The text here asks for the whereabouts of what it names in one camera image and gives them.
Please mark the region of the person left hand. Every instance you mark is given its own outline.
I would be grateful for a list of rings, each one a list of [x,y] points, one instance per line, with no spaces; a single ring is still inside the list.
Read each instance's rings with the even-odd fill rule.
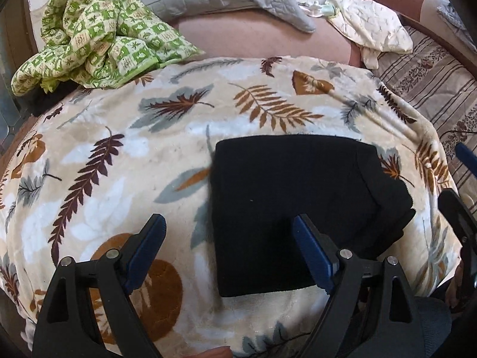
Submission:
[[[193,358],[233,358],[233,353],[229,346],[209,349],[193,356]]]

